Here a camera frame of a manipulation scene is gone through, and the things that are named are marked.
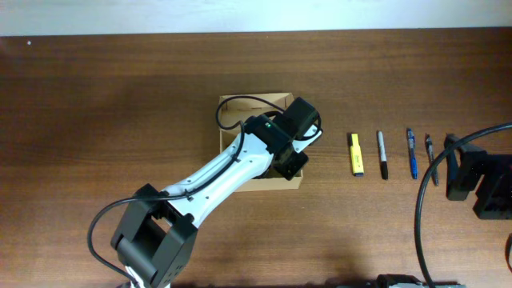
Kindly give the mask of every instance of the brown box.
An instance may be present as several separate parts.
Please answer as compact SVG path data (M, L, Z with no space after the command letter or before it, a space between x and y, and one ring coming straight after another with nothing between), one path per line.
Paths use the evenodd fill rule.
M258 98L265 99L277 106L286 109L294 100L292 93L271 93L271 94L248 94ZM235 95L221 96L219 102ZM275 110L267 104L251 99L235 99L227 102L219 112L221 123L230 126L242 120L245 121L250 116L258 116L268 111ZM240 133L240 127L233 130L220 129L220 149L221 152L232 143L234 138ZM244 185L240 186L236 192L241 191L260 191L260 190L283 190L298 189L302 181L302 170L295 175L291 181L284 179L278 172L270 168L265 178L251 179Z

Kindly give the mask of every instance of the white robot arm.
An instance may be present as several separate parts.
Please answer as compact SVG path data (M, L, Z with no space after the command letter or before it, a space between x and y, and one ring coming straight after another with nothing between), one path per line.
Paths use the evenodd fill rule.
M149 184L137 191L135 197L176 199L136 201L126 208L110 244L137 280L131 286L170 287L188 263L198 228L208 214L271 167L292 179L308 161L302 151L322 135L320 123L318 112L297 98L282 114L247 119L233 143L191 176L161 192ZM169 231L153 218L164 218Z

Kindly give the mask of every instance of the cable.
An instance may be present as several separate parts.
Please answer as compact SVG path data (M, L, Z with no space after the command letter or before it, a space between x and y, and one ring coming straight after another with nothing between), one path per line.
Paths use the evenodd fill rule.
M421 224L423 199L425 197L426 186L429 183L432 173L437 168L437 166L444 160L444 158L448 156L448 154L454 152L460 146L463 146L464 144L467 144L470 141L486 136L488 134L496 133L511 128L512 122L508 122L498 126L489 127L484 130L480 130L468 136L465 136L464 138L456 141L455 143L444 149L444 151L440 153L439 156L436 157L432 164L430 164L429 168L425 172L425 175L423 175L422 184L420 185L418 191L418 199L416 200L416 211L414 213L414 243L416 245L416 254L418 255L419 266L422 269L423 277L425 278L425 281L429 288L435 288L435 284L434 281L432 281L432 277L430 276L428 269L426 268L425 255L423 254L422 248Z
M115 202L112 202L111 204L109 204L109 205L105 206L103 209L101 209L96 214L96 216L94 216L93 221L90 223L89 229L87 231L87 246L89 247L89 252L93 255L93 257L95 257L98 261L100 261L101 264L103 264L103 265L111 268L113 271L115 271L115 272L117 272L117 273L127 277L135 285L135 287L139 288L137 279L135 279L134 276L132 276L132 275L128 274L127 272L121 270L119 267L117 267L116 265L112 264L111 262L108 262L102 256L100 256L98 254L98 252L96 252L96 250L94 249L93 240L92 240L93 231L94 231L94 228L96 227L96 224L98 223L99 219L101 219L103 217L103 215L105 215L112 208L115 208L115 207L123 205L123 204L130 203L130 202L137 202L137 201L147 201L147 202L148 201L170 201L170 200L178 200L178 199L188 198L188 197L196 194L197 192L203 190L205 187L207 187L209 184L211 184L213 181L215 181L218 177L220 177L220 175L222 175L224 172L226 172L226 170L228 170L230 168L230 166L237 160L238 156L242 152L242 147L243 147L243 143L244 143L244 140L245 140L245 131L244 131L244 124L243 124L242 121L237 122L237 123L233 124L232 126L224 126L223 124L221 124L220 123L220 119L218 117L218 112L220 111L220 109L222 108L222 106L225 103L227 103L230 100L235 100L235 99L239 99L239 98L247 98L247 99L253 99L253 100L260 101L260 102L264 102L265 104L267 104L269 106L272 106L273 108L277 109L280 112L284 111L283 108L281 108L281 107L279 107L279 106L277 106L277 105L275 105L275 104L273 104L271 102L268 102L265 99L260 99L260 98L257 98L257 97L254 97L254 96L248 96L248 95L234 96L234 97L231 97L231 98L228 98L228 99L222 101L218 105L217 110L215 112L215 120L216 120L218 126L221 127L224 130L232 130L232 129L236 128L237 126L240 126L240 143L238 145L238 148L237 148L236 152L231 157L231 160L222 169L220 169L212 178L210 178L208 181L204 182L203 184L201 184L200 186L194 188L191 191L185 191L184 194L165 196L165 197L130 197L130 198L124 198L124 199L120 199L120 200L117 200Z

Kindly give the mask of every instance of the pen cap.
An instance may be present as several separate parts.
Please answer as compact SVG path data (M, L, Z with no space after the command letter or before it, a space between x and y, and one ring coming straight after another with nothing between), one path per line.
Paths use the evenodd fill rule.
M359 146L359 137L357 134L350 135L350 144L352 146Z

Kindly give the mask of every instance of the ballpoint pen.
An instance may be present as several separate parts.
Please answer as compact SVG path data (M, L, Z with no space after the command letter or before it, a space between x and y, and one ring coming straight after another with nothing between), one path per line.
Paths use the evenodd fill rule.
M414 156L416 141L414 140L414 134L411 128L407 128L407 141L409 142L410 172L413 175L413 179L418 179L418 164L416 163L416 156Z
M434 161L434 149L432 149L432 139L430 139L430 135L425 136L425 147L426 147L426 153L429 155L429 163L432 164ZM432 179L434 180L434 185L439 186L439 176L438 176L438 169L434 169L434 172L432 173Z

